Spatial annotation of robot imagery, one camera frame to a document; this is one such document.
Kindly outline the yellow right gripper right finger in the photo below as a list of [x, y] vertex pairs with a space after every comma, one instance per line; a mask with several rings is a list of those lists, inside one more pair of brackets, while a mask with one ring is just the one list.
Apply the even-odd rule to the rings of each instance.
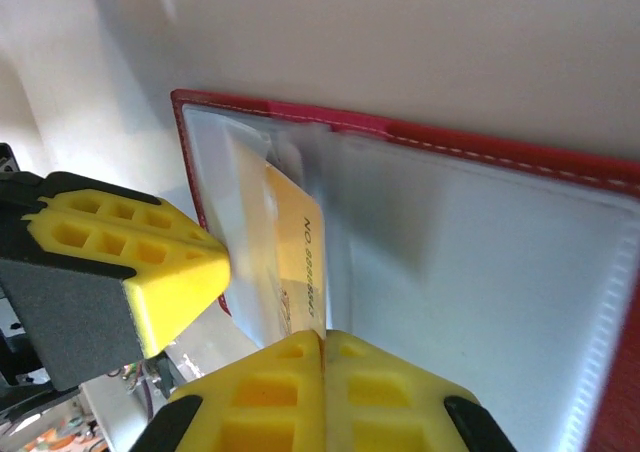
[[513, 451], [466, 388], [338, 330], [326, 333], [328, 451]]

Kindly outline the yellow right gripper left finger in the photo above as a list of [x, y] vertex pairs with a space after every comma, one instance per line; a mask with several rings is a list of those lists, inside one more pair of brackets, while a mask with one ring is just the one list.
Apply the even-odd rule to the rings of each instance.
[[134, 451], [323, 451], [322, 342], [297, 332], [171, 394]]

